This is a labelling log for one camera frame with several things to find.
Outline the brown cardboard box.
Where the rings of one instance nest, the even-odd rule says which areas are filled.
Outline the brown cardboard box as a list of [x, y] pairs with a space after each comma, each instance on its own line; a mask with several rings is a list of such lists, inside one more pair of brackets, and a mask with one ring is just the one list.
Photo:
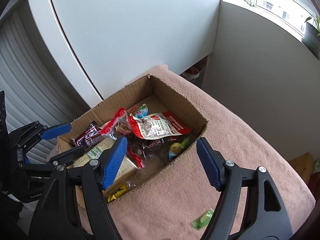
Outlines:
[[123, 135], [127, 152], [103, 195], [112, 204], [165, 170], [195, 143], [207, 120], [191, 100], [199, 89], [182, 77], [145, 75], [74, 120], [57, 150], [84, 149], [75, 167], [97, 159]]

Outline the potted spider plant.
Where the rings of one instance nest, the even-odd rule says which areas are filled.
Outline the potted spider plant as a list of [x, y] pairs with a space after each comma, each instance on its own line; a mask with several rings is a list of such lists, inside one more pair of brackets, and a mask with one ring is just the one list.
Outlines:
[[304, 23], [305, 31], [302, 43], [319, 60], [319, 15], [309, 16]]

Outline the yellow candy packet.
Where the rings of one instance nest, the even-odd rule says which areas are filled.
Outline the yellow candy packet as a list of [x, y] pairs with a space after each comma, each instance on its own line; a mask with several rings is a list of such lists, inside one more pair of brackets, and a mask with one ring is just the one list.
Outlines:
[[115, 189], [113, 189], [110, 193], [108, 193], [106, 195], [106, 201], [108, 203], [117, 200], [118, 198], [120, 198], [124, 193], [126, 193], [127, 191], [129, 191], [129, 189], [131, 188], [131, 184], [129, 181], [118, 185]]

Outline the snickers bar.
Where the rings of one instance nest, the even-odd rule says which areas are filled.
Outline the snickers bar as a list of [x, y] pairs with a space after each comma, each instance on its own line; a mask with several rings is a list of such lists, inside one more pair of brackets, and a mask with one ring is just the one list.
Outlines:
[[71, 139], [71, 142], [74, 146], [80, 146], [84, 149], [89, 148], [104, 139], [100, 131], [101, 128], [99, 125], [93, 121], [81, 135], [79, 135], [76, 139]]

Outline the clear bag red nuts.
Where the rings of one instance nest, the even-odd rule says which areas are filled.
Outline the clear bag red nuts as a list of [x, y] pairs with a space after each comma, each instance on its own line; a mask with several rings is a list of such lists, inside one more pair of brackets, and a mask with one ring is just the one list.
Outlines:
[[103, 137], [109, 137], [113, 140], [116, 140], [119, 136], [132, 133], [126, 109], [120, 107], [114, 117], [102, 126], [99, 133]]

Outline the white window frame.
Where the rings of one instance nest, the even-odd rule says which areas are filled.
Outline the white window frame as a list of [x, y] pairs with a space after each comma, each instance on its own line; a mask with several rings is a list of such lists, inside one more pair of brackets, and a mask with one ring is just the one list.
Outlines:
[[316, 29], [319, 35], [319, 14], [311, 0], [244, 0], [248, 5], [263, 9], [279, 18], [299, 35], [306, 34], [307, 27]]

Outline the white cabinet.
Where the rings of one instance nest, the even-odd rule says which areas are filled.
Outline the white cabinet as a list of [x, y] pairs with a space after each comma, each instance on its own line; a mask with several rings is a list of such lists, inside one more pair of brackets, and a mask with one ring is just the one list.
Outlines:
[[49, 52], [93, 107], [150, 68], [214, 48], [220, 0], [27, 0]]

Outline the dark dried fruit bag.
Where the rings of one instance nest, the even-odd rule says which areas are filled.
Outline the dark dried fruit bag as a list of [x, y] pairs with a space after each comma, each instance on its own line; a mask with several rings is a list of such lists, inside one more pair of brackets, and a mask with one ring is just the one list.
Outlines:
[[126, 156], [131, 159], [138, 168], [145, 168], [147, 162], [155, 157], [168, 160], [169, 146], [177, 142], [174, 136], [164, 137], [156, 140], [145, 140], [128, 134]]

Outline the green candy clear wrapper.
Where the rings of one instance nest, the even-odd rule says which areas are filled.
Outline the green candy clear wrapper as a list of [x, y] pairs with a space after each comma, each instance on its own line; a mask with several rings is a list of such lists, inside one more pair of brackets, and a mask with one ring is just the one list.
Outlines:
[[191, 226], [196, 229], [200, 230], [202, 228], [205, 228], [209, 223], [214, 214], [213, 209], [207, 210], [201, 217], [191, 222]]

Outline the red silver snack pouch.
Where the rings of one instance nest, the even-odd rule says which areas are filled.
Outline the red silver snack pouch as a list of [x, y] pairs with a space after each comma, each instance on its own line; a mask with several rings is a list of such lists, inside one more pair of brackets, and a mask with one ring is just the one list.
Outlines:
[[191, 129], [171, 111], [153, 113], [140, 119], [129, 116], [128, 121], [135, 136], [145, 140], [180, 136], [191, 132]]

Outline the clear cracker pack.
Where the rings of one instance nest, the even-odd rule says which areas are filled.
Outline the clear cracker pack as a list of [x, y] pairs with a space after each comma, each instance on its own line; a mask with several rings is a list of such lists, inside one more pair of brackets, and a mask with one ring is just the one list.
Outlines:
[[104, 189], [134, 174], [138, 167], [127, 156], [127, 139], [116, 140], [106, 138], [92, 148], [73, 164], [74, 168], [86, 164], [98, 164], [98, 175]]

